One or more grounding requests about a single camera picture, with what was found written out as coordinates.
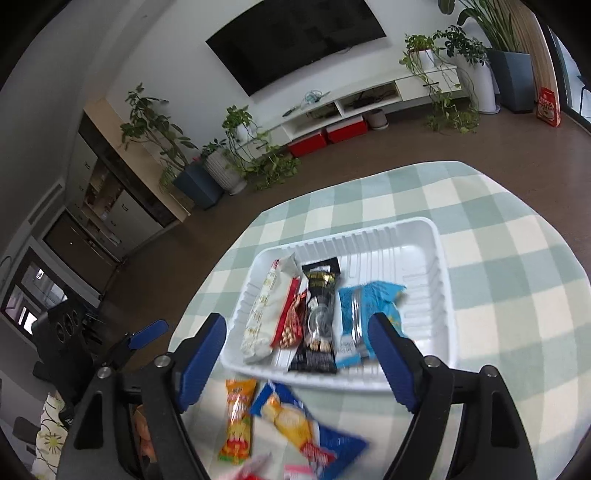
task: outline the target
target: tv stand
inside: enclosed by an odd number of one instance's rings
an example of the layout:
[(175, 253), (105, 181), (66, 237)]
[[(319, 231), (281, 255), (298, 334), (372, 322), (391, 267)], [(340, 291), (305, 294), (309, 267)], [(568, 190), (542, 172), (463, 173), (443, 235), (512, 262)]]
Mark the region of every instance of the tv stand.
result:
[[(429, 83), (438, 85), (443, 92), (467, 96), (459, 86), (455, 65), (442, 64), (425, 73)], [(428, 103), (429, 93), (430, 89), (419, 77), (401, 66), (331, 91), (318, 102), (297, 107), (289, 115), (281, 112), (276, 118), (262, 121), (259, 132), (268, 131), (269, 141), (274, 145), (287, 145), (309, 133), (376, 108), (394, 111)], [(241, 145), (241, 155), (247, 159), (257, 158), (261, 155), (261, 147), (259, 141), (251, 140)]]

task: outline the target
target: blue snack package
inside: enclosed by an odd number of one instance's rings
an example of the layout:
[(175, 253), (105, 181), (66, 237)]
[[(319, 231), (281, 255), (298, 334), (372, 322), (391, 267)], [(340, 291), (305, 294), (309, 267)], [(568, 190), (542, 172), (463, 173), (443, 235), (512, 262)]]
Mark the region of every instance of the blue snack package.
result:
[(318, 480), (337, 478), (368, 445), (318, 423), (288, 387), (270, 380), (252, 404), (251, 414), (275, 425), (310, 462)]
[(375, 358), (368, 335), (369, 319), (374, 313), (383, 312), (396, 331), (405, 336), (400, 312), (394, 304), (405, 289), (395, 283), (373, 281), (339, 290), (343, 333), (335, 353), (337, 368), (358, 365), (363, 358)]

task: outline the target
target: table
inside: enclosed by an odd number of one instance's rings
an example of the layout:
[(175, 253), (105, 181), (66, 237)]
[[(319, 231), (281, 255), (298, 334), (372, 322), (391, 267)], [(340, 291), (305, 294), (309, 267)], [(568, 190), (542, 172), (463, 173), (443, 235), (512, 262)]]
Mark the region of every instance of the table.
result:
[[(170, 342), (210, 312), (230, 318), (252, 260), (265, 248), (415, 216), (437, 225), (456, 315), (458, 368), (496, 365), (518, 407), (541, 480), (555, 478), (591, 423), (591, 289), (560, 234), (498, 183), (455, 161), (422, 163), (313, 192), (262, 212), (209, 274)], [(224, 380), (218, 362), (183, 420), (212, 478), (228, 469)], [(342, 478), (381, 479), (410, 414), (390, 394), (294, 389), (316, 418), (369, 440)], [(461, 407), (454, 406), (432, 478), (445, 478)], [(305, 464), (272, 425), (254, 424), (254, 453), (272, 451), (266, 478)]]

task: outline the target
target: white wall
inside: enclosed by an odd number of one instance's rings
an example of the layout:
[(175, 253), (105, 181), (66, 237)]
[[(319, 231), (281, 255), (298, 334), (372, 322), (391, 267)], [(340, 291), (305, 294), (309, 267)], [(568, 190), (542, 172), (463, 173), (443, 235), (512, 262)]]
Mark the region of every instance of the white wall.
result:
[[(404, 34), (431, 34), (454, 23), (460, 9), (441, 14), (437, 0), (366, 0), (387, 37), (334, 54), (274, 82), (249, 98), (205, 41), (256, 0), (176, 0), (125, 62), (107, 100), (127, 118), (128, 90), (144, 82), (147, 93), (170, 101), (172, 115), (194, 143), (219, 136), (225, 108), (250, 104), (255, 121), (281, 115), (312, 89), (327, 92), (399, 68)], [(259, 48), (264, 54), (264, 46)]]

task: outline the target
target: black chair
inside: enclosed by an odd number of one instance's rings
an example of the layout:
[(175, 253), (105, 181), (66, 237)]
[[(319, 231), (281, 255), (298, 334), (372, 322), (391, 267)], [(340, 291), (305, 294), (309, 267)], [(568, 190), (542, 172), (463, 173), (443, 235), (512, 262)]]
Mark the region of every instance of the black chair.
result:
[(583, 111), (583, 94), (585, 93), (585, 90), (587, 90), (588, 92), (591, 93), (591, 84), (589, 83), (589, 81), (583, 77), (582, 75), (577, 75), (577, 78), (583, 82), (583, 88), (581, 88), (581, 104), (579, 105), (579, 115), (581, 114), (581, 112)]

